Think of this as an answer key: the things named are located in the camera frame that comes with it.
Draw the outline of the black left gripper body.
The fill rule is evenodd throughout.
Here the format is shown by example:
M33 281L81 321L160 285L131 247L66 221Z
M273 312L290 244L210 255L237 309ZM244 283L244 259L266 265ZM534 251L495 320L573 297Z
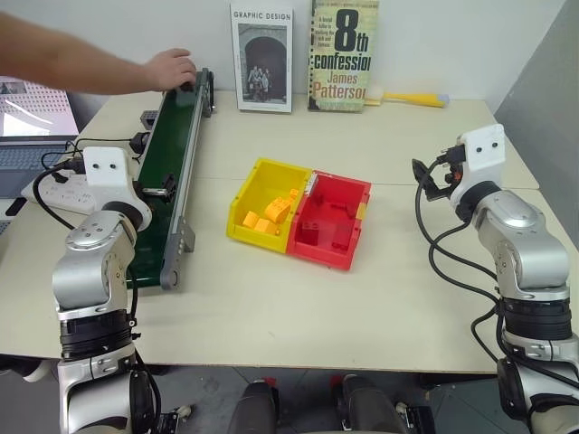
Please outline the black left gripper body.
M158 200L161 202L165 201L165 189L164 188L148 188L144 187L139 181L133 181L133 190L136 196L145 203L150 201Z

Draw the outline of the person's bare hand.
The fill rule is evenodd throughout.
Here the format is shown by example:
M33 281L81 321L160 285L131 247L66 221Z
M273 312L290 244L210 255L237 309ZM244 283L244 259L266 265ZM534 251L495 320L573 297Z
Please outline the person's bare hand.
M143 65L145 89L165 91L193 86L196 82L196 66L191 53L183 48L159 52Z

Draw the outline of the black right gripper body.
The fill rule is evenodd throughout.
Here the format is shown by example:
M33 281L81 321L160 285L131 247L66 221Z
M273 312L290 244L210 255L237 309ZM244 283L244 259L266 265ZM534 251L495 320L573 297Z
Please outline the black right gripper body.
M464 145L457 145L448 148L436 158L439 166L448 168L444 175L446 187L440 188L437 193L438 198L449 198L453 191L458 187L463 177L463 164L466 162L466 150Z

